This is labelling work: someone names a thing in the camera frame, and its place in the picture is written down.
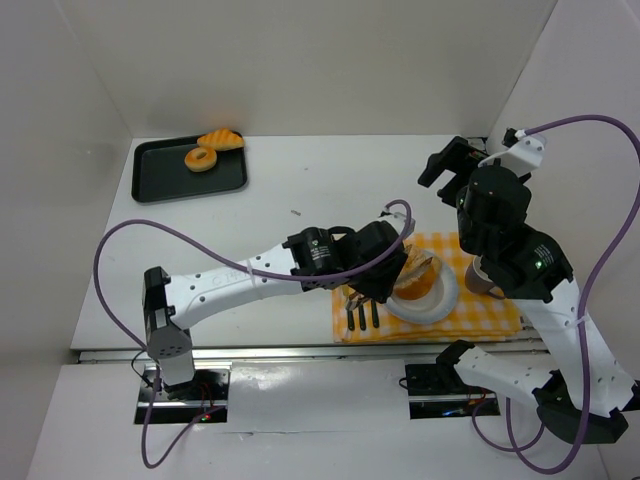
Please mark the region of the orange bundt cake bread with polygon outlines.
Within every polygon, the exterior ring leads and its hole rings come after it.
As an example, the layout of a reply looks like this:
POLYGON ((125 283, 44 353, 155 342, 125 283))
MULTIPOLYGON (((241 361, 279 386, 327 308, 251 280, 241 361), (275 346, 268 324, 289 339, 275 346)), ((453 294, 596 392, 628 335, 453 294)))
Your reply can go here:
POLYGON ((431 267, 431 257, 416 245, 405 248, 407 260, 397 278, 393 294, 402 300, 418 300, 426 296, 434 286, 438 276, 431 267))

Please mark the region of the long baguette bread roll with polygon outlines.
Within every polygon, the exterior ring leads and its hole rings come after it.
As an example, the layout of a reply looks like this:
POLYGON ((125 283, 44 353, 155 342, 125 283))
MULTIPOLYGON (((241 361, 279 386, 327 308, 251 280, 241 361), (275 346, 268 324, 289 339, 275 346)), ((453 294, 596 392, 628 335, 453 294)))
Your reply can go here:
POLYGON ((442 270, 442 261, 439 257, 437 256, 432 256, 431 257, 431 267, 433 269, 433 272, 436 276, 438 276, 442 270))

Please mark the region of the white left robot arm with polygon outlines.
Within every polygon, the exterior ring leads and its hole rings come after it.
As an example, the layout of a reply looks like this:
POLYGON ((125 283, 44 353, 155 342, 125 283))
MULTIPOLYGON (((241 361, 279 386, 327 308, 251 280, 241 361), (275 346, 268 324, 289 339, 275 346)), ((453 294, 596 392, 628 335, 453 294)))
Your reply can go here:
POLYGON ((172 399, 186 399, 204 385, 190 330, 220 312, 343 286, 385 302, 408 258, 403 241, 411 231, 404 220, 384 214, 359 230, 306 228, 236 268, 189 275, 147 270, 142 300, 147 354, 159 368, 163 389, 172 399))

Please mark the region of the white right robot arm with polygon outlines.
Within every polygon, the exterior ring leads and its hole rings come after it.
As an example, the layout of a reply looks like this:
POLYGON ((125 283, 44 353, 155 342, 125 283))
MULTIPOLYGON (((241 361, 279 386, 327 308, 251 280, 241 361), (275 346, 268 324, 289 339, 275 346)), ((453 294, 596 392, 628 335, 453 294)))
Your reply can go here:
POLYGON ((639 383, 617 362, 587 311, 573 269, 559 244, 526 224, 531 192, 525 183, 540 165, 534 137, 489 156, 459 136, 428 158, 418 179, 455 207, 461 249, 471 271, 494 283, 539 333, 556 367, 546 370, 502 360, 458 340, 436 359, 441 374, 458 377, 536 411, 542 425, 572 443, 613 444, 627 430, 623 414, 639 407, 639 383))

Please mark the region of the striped triangular bread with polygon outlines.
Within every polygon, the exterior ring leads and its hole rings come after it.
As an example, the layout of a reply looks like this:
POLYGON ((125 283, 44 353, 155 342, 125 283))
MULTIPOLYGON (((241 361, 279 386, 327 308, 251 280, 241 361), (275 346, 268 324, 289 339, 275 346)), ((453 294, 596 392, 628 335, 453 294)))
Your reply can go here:
POLYGON ((220 128, 200 136, 197 139, 197 145, 215 151, 229 151, 244 148, 245 140, 240 134, 228 128, 220 128))

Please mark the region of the gold fork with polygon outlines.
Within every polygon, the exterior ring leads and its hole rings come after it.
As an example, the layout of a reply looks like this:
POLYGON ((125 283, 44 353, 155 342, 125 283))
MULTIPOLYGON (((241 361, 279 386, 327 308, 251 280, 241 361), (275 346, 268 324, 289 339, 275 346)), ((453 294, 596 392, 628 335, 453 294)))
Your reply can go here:
POLYGON ((365 306, 363 304, 359 305, 357 311, 358 311, 359 328, 361 331, 366 331, 367 316, 366 316, 365 306))

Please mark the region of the white paper cup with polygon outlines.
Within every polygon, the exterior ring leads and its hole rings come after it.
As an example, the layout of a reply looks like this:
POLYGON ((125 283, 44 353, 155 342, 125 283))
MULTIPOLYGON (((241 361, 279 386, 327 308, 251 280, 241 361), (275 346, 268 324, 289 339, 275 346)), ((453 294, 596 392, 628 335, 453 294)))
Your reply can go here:
POLYGON ((475 295, 504 300, 505 296, 498 291, 496 284, 482 270, 481 260, 481 257, 475 256, 467 267, 464 279, 466 289, 475 295))

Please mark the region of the gold spoon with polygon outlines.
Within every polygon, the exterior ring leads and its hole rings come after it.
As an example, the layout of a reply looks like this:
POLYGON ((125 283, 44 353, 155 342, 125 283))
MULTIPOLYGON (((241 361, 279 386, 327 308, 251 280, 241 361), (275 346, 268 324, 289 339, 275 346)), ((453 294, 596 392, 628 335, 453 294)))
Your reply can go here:
POLYGON ((372 327, 374 329, 379 329, 380 328, 380 318, 379 318, 379 312, 378 312, 377 304, 376 304, 375 301, 371 300, 369 302, 369 305, 370 305, 370 311, 371 311, 372 327))

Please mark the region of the white blue-rimmed plate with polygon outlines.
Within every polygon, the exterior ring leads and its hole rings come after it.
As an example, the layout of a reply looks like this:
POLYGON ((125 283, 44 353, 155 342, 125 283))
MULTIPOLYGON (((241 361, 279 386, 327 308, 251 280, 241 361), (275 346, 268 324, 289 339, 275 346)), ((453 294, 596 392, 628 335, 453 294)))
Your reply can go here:
POLYGON ((392 295, 385 304, 385 309, 390 314, 417 325, 430 325, 443 320, 453 312, 459 294, 454 271, 433 252, 425 250, 425 253, 440 264, 440 271, 430 291, 415 300, 392 295))

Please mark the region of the yellow checkered cloth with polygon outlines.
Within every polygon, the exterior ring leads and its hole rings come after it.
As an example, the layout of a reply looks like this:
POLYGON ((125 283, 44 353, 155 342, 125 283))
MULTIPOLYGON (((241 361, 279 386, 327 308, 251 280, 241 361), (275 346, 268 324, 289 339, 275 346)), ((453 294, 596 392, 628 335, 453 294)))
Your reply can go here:
POLYGON ((454 271, 459 287, 457 304, 443 320, 430 325, 417 325, 399 319, 378 305, 380 328, 374 329, 370 306, 365 307, 367 330, 347 326, 346 295, 332 293, 333 340, 336 343, 395 343, 395 342, 452 342, 457 339, 478 341, 503 341, 522 329, 520 312, 508 300, 495 300, 488 296, 469 292, 464 283, 465 272, 472 256, 459 248, 458 235, 454 232, 417 233, 410 242, 437 255, 454 271))

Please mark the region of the black serving tray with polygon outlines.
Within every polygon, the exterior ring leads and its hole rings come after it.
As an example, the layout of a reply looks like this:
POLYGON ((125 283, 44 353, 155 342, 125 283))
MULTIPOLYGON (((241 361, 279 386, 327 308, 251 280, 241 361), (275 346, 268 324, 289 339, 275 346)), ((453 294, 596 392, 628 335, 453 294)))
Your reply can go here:
POLYGON ((213 168, 193 172, 184 160, 197 147, 197 138, 198 135, 140 144, 134 151, 132 199, 152 204, 243 189, 248 182, 245 148, 219 152, 213 168))

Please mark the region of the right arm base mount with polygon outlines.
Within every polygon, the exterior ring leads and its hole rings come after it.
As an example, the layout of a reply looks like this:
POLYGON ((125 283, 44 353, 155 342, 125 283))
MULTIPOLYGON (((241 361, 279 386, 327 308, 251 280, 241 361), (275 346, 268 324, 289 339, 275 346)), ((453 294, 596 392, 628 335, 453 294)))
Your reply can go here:
POLYGON ((499 416, 494 392, 463 383, 435 363, 406 364, 398 380, 408 395, 411 420, 471 417, 476 407, 479 416, 499 416))

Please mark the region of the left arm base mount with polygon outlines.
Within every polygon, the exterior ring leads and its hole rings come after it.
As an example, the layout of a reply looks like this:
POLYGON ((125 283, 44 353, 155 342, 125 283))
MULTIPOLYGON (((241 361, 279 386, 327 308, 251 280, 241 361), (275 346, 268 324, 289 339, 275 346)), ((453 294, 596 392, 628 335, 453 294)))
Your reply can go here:
MULTIPOLYGON (((143 352, 134 355, 130 367, 140 380, 134 423, 142 425, 154 393, 156 369, 143 352)), ((194 417, 198 417, 200 424, 227 422, 231 364, 196 364, 195 373, 194 382, 178 393, 170 393, 169 388, 161 384, 153 402, 150 425, 188 424, 194 417)))

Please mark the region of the aluminium rail front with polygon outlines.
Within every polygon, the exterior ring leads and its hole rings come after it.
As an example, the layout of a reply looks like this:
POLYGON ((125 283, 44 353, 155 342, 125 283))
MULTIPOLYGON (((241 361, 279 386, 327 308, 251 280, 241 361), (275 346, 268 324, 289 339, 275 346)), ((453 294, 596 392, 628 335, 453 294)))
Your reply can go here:
MULTIPOLYGON (((202 348, 194 349, 193 357, 198 361, 280 361, 280 360, 324 360, 358 358, 411 358, 437 356, 448 347, 445 343, 400 343, 371 345, 331 346, 286 346, 247 348, 202 348)), ((546 353, 543 341, 532 334, 504 342, 481 342, 480 347, 491 353, 538 354, 546 353)))

